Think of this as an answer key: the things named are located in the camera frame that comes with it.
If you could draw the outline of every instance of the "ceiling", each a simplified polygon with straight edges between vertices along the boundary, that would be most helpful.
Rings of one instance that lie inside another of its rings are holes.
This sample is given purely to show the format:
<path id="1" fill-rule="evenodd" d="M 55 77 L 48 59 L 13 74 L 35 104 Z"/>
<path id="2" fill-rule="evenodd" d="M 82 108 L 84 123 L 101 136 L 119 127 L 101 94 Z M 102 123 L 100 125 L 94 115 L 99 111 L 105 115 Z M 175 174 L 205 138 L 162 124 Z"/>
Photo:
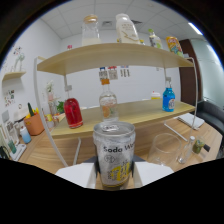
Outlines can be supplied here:
<path id="1" fill-rule="evenodd" d="M 139 21 L 136 29 L 148 34 L 148 29 L 165 39 L 175 36 L 178 40 L 199 38 L 198 35 L 180 14 L 166 6 L 150 0 L 73 0 L 60 5 L 46 13 L 41 19 L 61 38 L 82 33 L 83 18 L 89 14 L 98 16 L 99 30 L 115 30 L 119 13 L 129 15 L 131 20 Z M 102 26 L 111 21 L 111 26 Z"/>

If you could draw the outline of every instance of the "drink can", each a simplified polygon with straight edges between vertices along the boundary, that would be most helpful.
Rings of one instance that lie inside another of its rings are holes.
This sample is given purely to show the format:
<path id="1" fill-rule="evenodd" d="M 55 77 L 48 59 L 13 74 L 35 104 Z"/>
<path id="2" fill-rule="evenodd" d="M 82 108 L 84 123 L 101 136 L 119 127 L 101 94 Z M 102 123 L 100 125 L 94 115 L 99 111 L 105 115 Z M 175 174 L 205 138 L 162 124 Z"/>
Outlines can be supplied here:
<path id="1" fill-rule="evenodd" d="M 127 122 L 102 122 L 94 126 L 93 140 L 103 189 L 125 189 L 132 170 L 135 126 Z"/>

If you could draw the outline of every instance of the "orange container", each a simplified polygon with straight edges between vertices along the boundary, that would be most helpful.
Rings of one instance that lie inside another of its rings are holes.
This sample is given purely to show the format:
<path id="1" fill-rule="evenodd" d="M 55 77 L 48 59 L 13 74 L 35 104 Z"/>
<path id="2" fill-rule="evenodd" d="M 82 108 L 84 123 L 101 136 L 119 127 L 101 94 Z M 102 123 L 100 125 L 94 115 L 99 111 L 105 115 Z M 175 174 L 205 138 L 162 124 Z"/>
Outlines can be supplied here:
<path id="1" fill-rule="evenodd" d="M 166 43 L 168 45 L 170 52 L 173 52 L 174 54 L 177 54 L 181 57 L 184 57 L 180 43 L 176 37 L 166 37 Z"/>
<path id="2" fill-rule="evenodd" d="M 25 118 L 24 123 L 30 135 L 39 135 L 44 130 L 40 114 Z"/>

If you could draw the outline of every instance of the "shelf board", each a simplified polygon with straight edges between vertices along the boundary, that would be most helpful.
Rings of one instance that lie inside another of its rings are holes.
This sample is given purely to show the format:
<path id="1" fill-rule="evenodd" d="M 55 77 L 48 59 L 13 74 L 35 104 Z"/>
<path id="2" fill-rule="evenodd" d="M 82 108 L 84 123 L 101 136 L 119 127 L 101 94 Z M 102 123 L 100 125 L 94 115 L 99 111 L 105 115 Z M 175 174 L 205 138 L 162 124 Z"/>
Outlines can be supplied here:
<path id="1" fill-rule="evenodd" d="M 141 127 L 143 125 L 170 119 L 194 110 L 195 107 L 189 104 L 175 101 L 174 112 L 165 112 L 162 110 L 162 99 L 118 104 L 119 120 L 134 124 L 135 127 Z M 51 131 L 52 137 L 57 139 L 92 136 L 93 127 L 102 122 L 100 108 L 81 110 L 81 113 L 83 126 L 76 129 L 70 129 L 66 118 L 64 118 Z"/>
<path id="2" fill-rule="evenodd" d="M 62 52 L 40 62 L 37 71 L 67 75 L 93 68 L 121 65 L 193 67 L 192 62 L 163 49 L 139 44 L 109 43 Z"/>
<path id="3" fill-rule="evenodd" d="M 5 73 L 2 81 L 5 81 L 5 80 L 9 80 L 9 79 L 16 79 L 16 78 L 20 78 L 21 76 L 23 76 L 26 72 L 23 71 L 23 72 L 8 72 L 8 73 Z"/>

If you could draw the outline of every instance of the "black chair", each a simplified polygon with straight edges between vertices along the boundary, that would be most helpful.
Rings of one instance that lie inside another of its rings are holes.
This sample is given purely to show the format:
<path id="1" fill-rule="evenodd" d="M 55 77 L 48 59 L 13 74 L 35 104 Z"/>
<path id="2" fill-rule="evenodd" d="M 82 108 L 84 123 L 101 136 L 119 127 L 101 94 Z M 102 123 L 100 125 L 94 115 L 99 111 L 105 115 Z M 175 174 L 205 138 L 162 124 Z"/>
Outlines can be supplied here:
<path id="1" fill-rule="evenodd" d="M 206 123 L 215 128 L 224 136 L 224 110 L 209 101 L 199 101 L 197 104 L 196 116 L 203 119 Z M 217 158 L 224 155 L 224 138 L 222 138 L 221 147 Z"/>

